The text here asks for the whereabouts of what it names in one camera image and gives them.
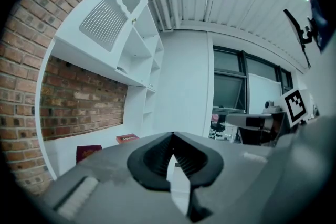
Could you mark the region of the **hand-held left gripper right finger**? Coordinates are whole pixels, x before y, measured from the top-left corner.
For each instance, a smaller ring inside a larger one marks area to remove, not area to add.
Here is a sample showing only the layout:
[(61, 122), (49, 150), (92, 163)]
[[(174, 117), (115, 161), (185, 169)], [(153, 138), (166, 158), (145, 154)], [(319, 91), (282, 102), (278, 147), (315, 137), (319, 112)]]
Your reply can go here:
[(210, 186), (221, 173), (224, 161), (215, 150), (178, 132), (173, 133), (173, 154), (190, 181), (190, 195), (186, 216), (195, 223), (212, 212), (198, 202), (196, 190)]

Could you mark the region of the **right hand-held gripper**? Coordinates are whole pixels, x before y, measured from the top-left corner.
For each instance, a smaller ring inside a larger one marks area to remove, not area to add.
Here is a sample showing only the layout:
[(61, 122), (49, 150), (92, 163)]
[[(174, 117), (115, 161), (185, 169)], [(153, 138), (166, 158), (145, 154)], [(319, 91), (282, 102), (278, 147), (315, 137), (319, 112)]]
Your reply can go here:
[(275, 101), (266, 101), (260, 114), (229, 114), (226, 122), (238, 128), (242, 144), (275, 146), (282, 136), (306, 122), (309, 104), (308, 90), (292, 89)]

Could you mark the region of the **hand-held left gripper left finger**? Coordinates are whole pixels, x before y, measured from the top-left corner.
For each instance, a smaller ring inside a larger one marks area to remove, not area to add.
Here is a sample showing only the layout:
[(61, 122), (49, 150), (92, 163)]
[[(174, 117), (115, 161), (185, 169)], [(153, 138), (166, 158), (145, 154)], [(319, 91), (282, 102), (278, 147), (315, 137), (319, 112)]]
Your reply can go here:
[(149, 190), (170, 190), (166, 179), (169, 162), (173, 155), (173, 133), (160, 135), (153, 141), (134, 150), (127, 160), (132, 177)]

